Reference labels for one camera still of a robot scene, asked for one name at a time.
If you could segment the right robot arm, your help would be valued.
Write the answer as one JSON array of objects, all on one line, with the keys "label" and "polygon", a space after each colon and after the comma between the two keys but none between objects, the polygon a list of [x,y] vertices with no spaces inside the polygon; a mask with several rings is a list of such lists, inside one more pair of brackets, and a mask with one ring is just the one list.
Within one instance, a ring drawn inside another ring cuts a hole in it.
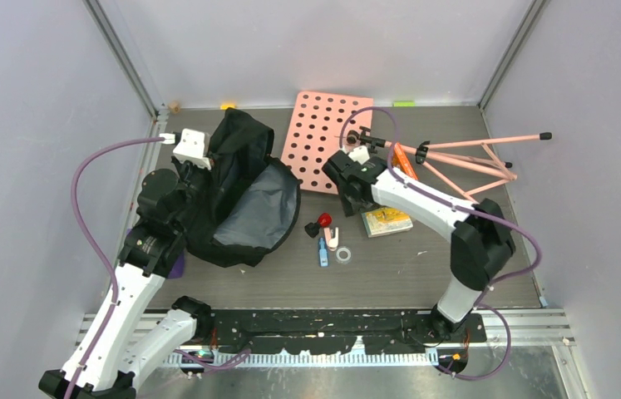
[{"label": "right robot arm", "polygon": [[394,208],[450,245],[451,279],[431,310],[427,331],[438,340],[455,340],[479,297],[515,253],[500,206],[490,199],[473,204],[433,189],[362,147],[337,151],[322,171],[337,187],[345,215]]}]

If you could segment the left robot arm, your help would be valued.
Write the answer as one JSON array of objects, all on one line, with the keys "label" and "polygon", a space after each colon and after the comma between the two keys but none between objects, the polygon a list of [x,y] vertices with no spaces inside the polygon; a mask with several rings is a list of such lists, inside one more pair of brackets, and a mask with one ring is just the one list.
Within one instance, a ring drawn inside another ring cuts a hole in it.
[{"label": "left robot arm", "polygon": [[144,178],[137,199],[139,220],[118,256],[116,282],[71,358],[44,372],[38,384],[42,392],[51,398],[134,398],[174,350],[211,337],[210,306],[182,296],[144,337],[132,340],[141,316],[185,251],[195,199],[173,170],[155,170]]}]

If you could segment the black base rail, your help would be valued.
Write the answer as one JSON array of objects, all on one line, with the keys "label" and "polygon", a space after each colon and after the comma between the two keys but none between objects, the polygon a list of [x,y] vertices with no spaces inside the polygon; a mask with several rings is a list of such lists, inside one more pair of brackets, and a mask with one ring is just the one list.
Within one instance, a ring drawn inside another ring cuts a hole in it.
[{"label": "black base rail", "polygon": [[224,353],[268,355],[346,354],[360,343],[366,354],[382,355],[486,340],[475,313],[456,328],[439,328],[429,312],[415,309],[227,309],[215,310],[193,341]]}]

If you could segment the red black stamp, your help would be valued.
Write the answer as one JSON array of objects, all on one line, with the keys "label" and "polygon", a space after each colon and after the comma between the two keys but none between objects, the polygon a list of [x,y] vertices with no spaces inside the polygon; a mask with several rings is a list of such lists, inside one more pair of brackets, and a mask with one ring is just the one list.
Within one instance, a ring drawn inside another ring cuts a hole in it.
[{"label": "red black stamp", "polygon": [[320,232],[329,227],[331,223],[332,216],[328,213],[322,213],[316,221],[306,224],[304,226],[304,231],[309,237],[316,238]]}]

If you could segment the pink small stapler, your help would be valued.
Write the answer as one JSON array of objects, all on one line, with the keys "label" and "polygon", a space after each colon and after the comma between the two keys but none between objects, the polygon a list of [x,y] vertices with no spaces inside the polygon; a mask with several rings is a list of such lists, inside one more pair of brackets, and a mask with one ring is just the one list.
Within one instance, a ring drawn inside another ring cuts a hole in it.
[{"label": "pink small stapler", "polygon": [[325,227],[323,229],[325,243],[330,251],[336,251],[339,242],[339,228]]}]

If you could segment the green tape marker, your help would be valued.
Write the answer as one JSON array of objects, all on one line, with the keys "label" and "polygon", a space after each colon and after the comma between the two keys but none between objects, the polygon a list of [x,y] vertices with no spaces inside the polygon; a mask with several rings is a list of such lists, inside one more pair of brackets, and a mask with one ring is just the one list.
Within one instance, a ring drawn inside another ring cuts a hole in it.
[{"label": "green tape marker", "polygon": [[393,107],[413,107],[415,106],[415,102],[414,101],[393,101],[392,106]]}]

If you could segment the clear tape roll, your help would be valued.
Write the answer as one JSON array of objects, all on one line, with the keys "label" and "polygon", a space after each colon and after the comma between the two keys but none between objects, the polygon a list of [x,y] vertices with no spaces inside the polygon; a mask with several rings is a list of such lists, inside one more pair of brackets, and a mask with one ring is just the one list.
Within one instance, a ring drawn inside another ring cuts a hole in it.
[{"label": "clear tape roll", "polygon": [[352,260],[352,252],[348,247],[338,247],[336,250],[336,259],[340,264],[348,264]]}]

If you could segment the pink perforated music stand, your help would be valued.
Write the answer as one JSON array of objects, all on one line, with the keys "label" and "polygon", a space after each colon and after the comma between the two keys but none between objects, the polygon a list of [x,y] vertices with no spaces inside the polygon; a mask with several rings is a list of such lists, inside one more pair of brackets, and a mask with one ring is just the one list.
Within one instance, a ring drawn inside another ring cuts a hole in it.
[{"label": "pink perforated music stand", "polygon": [[[373,104],[371,97],[320,91],[298,93],[281,160],[301,180],[302,189],[337,193],[334,183],[321,171],[321,165],[341,147],[351,150],[365,145],[371,153],[376,153],[392,144],[390,135],[381,135],[372,126]],[[398,141],[417,176],[431,175],[434,181],[471,202],[487,190],[517,179],[513,165],[495,153],[495,145],[552,138],[551,133],[543,132],[502,139],[440,140],[424,135],[423,129],[419,133],[416,139],[403,136]]]}]

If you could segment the blue small clip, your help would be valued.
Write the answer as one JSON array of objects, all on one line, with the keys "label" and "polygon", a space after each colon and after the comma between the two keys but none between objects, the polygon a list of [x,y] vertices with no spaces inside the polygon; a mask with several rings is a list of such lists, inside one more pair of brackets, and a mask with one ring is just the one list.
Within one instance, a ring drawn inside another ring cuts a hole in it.
[{"label": "blue small clip", "polygon": [[325,238],[318,239],[318,263],[322,268],[326,268],[329,265],[328,246]]}]

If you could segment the purple ball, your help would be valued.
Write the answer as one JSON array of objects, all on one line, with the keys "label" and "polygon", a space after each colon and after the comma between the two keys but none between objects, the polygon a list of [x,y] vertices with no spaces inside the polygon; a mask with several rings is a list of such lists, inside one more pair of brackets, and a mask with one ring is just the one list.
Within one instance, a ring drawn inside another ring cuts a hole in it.
[{"label": "purple ball", "polygon": [[162,234],[136,226],[126,232],[118,259],[143,270],[145,276],[152,274],[163,278],[182,276],[185,242],[180,235]]}]

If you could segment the black student backpack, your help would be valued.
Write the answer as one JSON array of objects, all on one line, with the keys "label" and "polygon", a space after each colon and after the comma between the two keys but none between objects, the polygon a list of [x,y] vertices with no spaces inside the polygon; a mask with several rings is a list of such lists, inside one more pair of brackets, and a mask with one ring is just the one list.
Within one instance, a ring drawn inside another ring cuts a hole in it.
[{"label": "black student backpack", "polygon": [[[186,229],[189,254],[219,267],[255,266],[292,232],[301,204],[300,181],[273,156],[274,130],[230,108],[212,134],[208,157],[220,201],[196,200]],[[185,163],[174,162],[185,183]]]}]

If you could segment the orange treehouse book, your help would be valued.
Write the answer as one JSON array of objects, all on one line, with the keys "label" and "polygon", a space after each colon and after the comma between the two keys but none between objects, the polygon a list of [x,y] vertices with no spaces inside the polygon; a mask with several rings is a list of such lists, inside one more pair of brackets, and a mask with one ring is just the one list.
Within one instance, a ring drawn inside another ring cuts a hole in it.
[{"label": "orange treehouse book", "polygon": [[407,153],[403,150],[400,143],[394,144],[392,166],[399,168],[405,175],[414,180],[418,180],[416,171],[414,170]]}]

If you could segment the teal spine book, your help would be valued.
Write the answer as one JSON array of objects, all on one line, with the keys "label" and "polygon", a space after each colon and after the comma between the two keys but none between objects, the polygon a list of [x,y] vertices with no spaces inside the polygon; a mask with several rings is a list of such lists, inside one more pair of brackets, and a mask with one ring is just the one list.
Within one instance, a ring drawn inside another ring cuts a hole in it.
[{"label": "teal spine book", "polygon": [[362,221],[368,238],[402,233],[413,228],[408,214],[388,207],[362,213]]}]

